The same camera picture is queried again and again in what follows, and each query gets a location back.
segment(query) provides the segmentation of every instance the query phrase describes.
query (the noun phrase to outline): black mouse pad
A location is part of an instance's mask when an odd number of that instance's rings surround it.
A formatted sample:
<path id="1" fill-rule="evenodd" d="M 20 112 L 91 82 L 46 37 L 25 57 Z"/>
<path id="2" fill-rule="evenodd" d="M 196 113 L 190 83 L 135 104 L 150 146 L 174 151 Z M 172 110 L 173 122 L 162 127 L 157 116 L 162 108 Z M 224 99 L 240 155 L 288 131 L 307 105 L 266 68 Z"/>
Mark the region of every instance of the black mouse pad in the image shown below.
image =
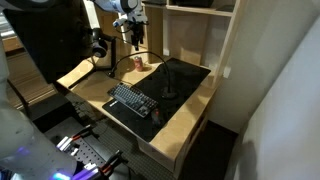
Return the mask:
<path id="1" fill-rule="evenodd" d="M 135 85 L 135 88 L 158 102 L 159 116 L 162 119 L 160 126 L 153 124 L 151 113 L 142 118 L 125 105 L 114 103 L 116 101 L 114 99 L 103 105 L 103 109 L 147 142 L 155 137 L 210 73 L 208 69 L 174 58 L 169 59 L 166 64 L 171 76 L 171 86 L 178 92 L 175 99 L 166 100 L 161 97 L 162 89 L 168 86 L 168 76 L 163 64 Z"/>

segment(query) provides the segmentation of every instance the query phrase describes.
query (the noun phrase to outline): blue light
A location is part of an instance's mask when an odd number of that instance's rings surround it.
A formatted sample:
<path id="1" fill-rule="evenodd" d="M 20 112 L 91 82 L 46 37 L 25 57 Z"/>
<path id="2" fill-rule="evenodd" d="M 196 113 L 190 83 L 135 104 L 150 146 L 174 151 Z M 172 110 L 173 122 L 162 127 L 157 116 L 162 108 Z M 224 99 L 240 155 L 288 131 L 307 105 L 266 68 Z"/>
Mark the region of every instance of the blue light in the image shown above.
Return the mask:
<path id="1" fill-rule="evenodd" d="M 61 173 L 55 173 L 53 175 L 53 180 L 70 180 L 71 178 L 66 176 L 66 175 L 63 175 Z"/>

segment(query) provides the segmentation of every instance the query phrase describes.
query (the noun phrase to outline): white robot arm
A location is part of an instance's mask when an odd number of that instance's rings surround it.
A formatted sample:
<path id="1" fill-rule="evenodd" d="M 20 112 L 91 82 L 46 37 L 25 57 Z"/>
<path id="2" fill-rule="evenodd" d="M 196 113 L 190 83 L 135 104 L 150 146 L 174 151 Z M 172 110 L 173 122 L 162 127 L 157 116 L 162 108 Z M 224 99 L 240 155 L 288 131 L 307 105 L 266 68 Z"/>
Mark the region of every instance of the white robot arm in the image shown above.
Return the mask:
<path id="1" fill-rule="evenodd" d="M 62 1 L 64 0 L 0 0 L 0 11 L 41 11 Z M 141 0 L 92 1 L 105 11 L 126 14 L 116 20 L 114 26 L 129 23 L 140 31 L 141 26 L 147 24 Z M 84 2 L 91 28 L 99 28 L 95 11 L 90 11 L 90 8 L 94 9 L 92 3 L 88 5 L 87 0 Z M 139 31 L 134 31 L 132 36 L 135 38 L 133 43 L 136 43 L 136 47 L 143 36 Z M 72 177 L 77 161 L 60 152 L 23 113 L 9 104 L 6 94 L 8 75 L 6 55 L 0 42 L 0 166 L 15 172 L 15 177 L 19 180 L 52 179 L 57 173 Z"/>

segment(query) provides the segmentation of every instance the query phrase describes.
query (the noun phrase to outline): black keyboard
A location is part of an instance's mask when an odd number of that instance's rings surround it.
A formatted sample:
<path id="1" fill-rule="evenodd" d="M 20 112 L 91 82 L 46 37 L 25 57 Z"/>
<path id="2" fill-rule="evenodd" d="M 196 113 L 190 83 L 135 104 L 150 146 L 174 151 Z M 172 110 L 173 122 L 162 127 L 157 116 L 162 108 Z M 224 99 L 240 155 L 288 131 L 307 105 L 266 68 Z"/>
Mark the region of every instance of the black keyboard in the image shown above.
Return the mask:
<path id="1" fill-rule="evenodd" d="M 108 91 L 108 95 L 115 98 L 141 117 L 146 117 L 156 108 L 158 102 L 144 95 L 140 90 L 123 83 L 117 84 Z"/>

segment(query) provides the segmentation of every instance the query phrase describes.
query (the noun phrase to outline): wall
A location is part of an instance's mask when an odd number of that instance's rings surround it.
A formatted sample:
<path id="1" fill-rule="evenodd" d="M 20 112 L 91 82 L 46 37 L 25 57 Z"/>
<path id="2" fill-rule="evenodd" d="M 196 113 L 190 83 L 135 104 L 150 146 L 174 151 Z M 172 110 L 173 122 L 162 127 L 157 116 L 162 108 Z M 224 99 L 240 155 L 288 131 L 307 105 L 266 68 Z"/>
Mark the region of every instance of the wall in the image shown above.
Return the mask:
<path id="1" fill-rule="evenodd" d="M 317 14 L 310 0 L 248 0 L 229 58 L 231 74 L 214 98 L 210 120 L 239 132 Z M 226 22 L 212 18 L 205 63 L 219 54 Z"/>
<path id="2" fill-rule="evenodd" d="M 250 119 L 226 180 L 319 179 L 319 34 L 320 16 Z"/>

